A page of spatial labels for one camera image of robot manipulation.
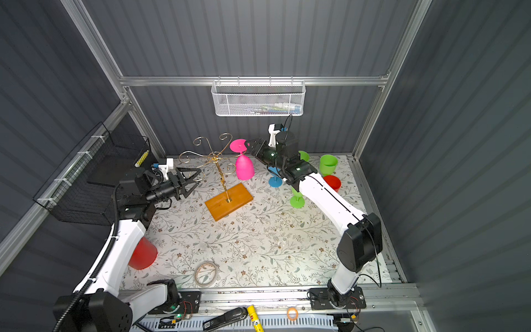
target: green cup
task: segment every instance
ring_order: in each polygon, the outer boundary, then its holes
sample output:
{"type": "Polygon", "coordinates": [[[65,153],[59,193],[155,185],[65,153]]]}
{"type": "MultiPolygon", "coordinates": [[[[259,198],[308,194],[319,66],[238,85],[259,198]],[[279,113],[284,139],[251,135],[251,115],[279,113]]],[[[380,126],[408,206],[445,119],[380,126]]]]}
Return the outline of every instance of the green cup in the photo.
{"type": "Polygon", "coordinates": [[[319,163],[322,176],[332,175],[337,167],[337,158],[333,155],[324,155],[319,163]]]}
{"type": "Polygon", "coordinates": [[[301,154],[301,160],[304,160],[306,162],[310,161],[310,155],[307,152],[299,151],[299,153],[301,154]]]}
{"type": "Polygon", "coordinates": [[[302,208],[304,206],[304,204],[305,204],[304,198],[302,198],[302,194],[300,192],[296,191],[293,187],[292,187],[292,193],[293,193],[294,196],[289,200],[289,203],[295,209],[302,208]]]}
{"type": "Polygon", "coordinates": [[[292,187],[292,193],[293,193],[293,196],[295,197],[302,197],[302,194],[298,191],[295,190],[295,188],[292,187]]]}

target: orange wooden board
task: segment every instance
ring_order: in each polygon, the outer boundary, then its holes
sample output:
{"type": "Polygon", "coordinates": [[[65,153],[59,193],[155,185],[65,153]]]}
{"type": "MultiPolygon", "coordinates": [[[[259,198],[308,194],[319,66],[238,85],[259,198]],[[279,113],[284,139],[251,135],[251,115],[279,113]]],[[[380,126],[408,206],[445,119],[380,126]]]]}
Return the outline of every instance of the orange wooden board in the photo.
{"type": "Polygon", "coordinates": [[[227,190],[227,192],[232,199],[230,202],[227,202],[227,194],[222,192],[204,203],[215,221],[218,221],[253,200],[253,197],[243,183],[238,183],[227,190]]]}

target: tape roll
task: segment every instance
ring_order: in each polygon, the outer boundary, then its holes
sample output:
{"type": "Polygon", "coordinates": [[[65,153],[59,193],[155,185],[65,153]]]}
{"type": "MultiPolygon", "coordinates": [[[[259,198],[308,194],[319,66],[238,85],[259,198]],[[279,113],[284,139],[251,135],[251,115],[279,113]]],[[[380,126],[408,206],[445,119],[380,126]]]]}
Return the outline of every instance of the tape roll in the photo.
{"type": "Polygon", "coordinates": [[[195,269],[194,280],[195,280],[195,283],[197,284],[197,286],[199,286],[201,288],[206,288],[206,287],[212,286],[213,284],[216,283],[217,279],[218,279],[218,266],[214,262],[205,261],[205,262],[199,264],[197,269],[195,269]],[[200,277],[200,276],[198,276],[198,274],[201,272],[201,269],[206,270],[207,267],[214,267],[214,276],[212,277],[212,280],[210,280],[209,282],[202,283],[202,282],[200,282],[199,279],[200,278],[203,279],[203,276],[200,277]]]}
{"type": "Polygon", "coordinates": [[[288,309],[288,312],[286,313],[286,315],[288,316],[288,319],[289,319],[290,321],[296,321],[297,318],[298,318],[298,311],[297,311],[297,309],[295,309],[294,307],[291,307],[291,308],[288,309]],[[293,318],[293,317],[290,315],[290,314],[293,313],[293,312],[295,312],[295,318],[293,318]]]}

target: gray wall panel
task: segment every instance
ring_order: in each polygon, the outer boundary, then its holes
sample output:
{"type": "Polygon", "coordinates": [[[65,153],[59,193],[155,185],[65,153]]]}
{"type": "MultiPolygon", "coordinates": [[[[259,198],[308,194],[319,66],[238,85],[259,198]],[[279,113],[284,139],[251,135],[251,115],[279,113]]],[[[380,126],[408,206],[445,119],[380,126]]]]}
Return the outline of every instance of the gray wall panel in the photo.
{"type": "MultiPolygon", "coordinates": [[[[119,99],[59,0],[0,1],[0,49],[3,240],[119,99]]],[[[127,116],[117,130],[136,127],[127,116]]],[[[48,216],[0,277],[1,330],[50,331],[57,297],[72,292],[108,232],[48,216]]]]}
{"type": "Polygon", "coordinates": [[[2,240],[119,100],[59,1],[1,1],[0,49],[2,240]]]}
{"type": "MultiPolygon", "coordinates": [[[[157,132],[167,155],[195,151],[198,136],[222,148],[218,136],[266,138],[271,123],[286,117],[217,116],[208,87],[133,87],[142,110],[157,132]]],[[[308,87],[304,114],[293,117],[299,148],[307,152],[352,151],[378,87],[308,87]]]]}
{"type": "MultiPolygon", "coordinates": [[[[139,134],[128,115],[114,131],[139,134]]],[[[62,223],[48,216],[0,277],[2,331],[50,331],[55,324],[53,304],[72,293],[109,232],[108,226],[62,223]]]]}
{"type": "Polygon", "coordinates": [[[414,0],[91,0],[124,75],[386,73],[414,0]]]}
{"type": "Polygon", "coordinates": [[[361,157],[441,331],[526,330],[530,40],[529,2],[434,1],[361,157]]]}

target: orange rubber band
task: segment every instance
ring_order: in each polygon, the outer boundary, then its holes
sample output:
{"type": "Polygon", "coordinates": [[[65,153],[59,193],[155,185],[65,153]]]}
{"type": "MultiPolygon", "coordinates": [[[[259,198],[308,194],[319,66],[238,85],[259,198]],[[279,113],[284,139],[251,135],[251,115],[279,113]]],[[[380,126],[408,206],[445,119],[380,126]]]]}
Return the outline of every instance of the orange rubber band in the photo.
{"type": "Polygon", "coordinates": [[[290,321],[296,321],[297,318],[298,318],[298,311],[297,311],[297,309],[291,307],[291,308],[288,309],[287,315],[288,315],[288,319],[289,319],[290,321]],[[291,317],[291,316],[289,315],[289,313],[292,312],[292,311],[295,311],[295,318],[293,318],[293,317],[291,317]]]}

